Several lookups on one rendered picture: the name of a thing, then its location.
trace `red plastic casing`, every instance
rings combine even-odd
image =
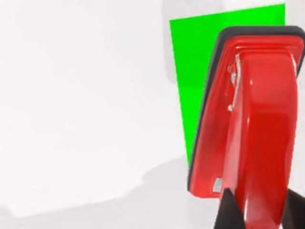
[[[278,229],[284,211],[297,121],[298,36],[235,36],[226,41],[199,130],[190,192],[221,198],[230,188],[247,229]],[[239,56],[241,78],[234,109]],[[222,191],[213,192],[217,178]]]

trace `red object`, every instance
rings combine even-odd
[[[215,72],[189,191],[220,198],[229,187],[247,229],[278,229],[281,224],[303,50],[298,36],[235,36],[225,42]],[[222,179],[221,192],[213,192],[217,178]]]

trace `white background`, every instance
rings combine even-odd
[[[0,227],[212,227],[217,201],[186,192],[167,23],[275,2],[0,1]],[[289,0],[288,23],[304,9]],[[305,195],[305,68],[298,83]]]

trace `red plastic device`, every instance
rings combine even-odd
[[[212,73],[189,191],[200,198],[221,198],[230,188],[247,229],[278,229],[281,224],[304,46],[298,35],[234,35],[226,39]]]

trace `black rubber edge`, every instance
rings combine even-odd
[[[246,229],[244,216],[228,188],[224,190],[213,229]]]
[[[305,198],[292,190],[288,190],[283,229],[305,229]]]
[[[198,137],[199,137],[199,133],[200,133],[200,129],[201,129],[201,120],[202,120],[202,117],[204,114],[205,104],[206,104],[212,83],[214,81],[214,75],[216,73],[221,54],[223,52],[224,44],[228,39],[230,39],[234,36],[243,36],[243,35],[249,35],[249,36],[253,36],[253,35],[293,35],[293,36],[298,36],[298,37],[302,38],[304,41],[304,46],[305,46],[305,32],[298,26],[232,26],[232,27],[227,27],[227,28],[223,29],[219,33],[218,38],[216,40],[215,47],[214,47],[214,51],[212,54],[212,58],[210,61],[210,65],[209,65],[207,82],[205,84],[203,102],[202,102],[202,107],[201,107],[201,111],[200,111],[200,118],[198,121],[197,133],[196,133],[195,142],[193,145],[193,155],[192,155],[192,161],[191,161],[191,166],[189,168],[188,181],[187,181],[188,191],[190,191],[195,152],[196,152]],[[304,56],[305,56],[305,49],[303,50],[300,65],[297,69],[297,76],[301,70]]]

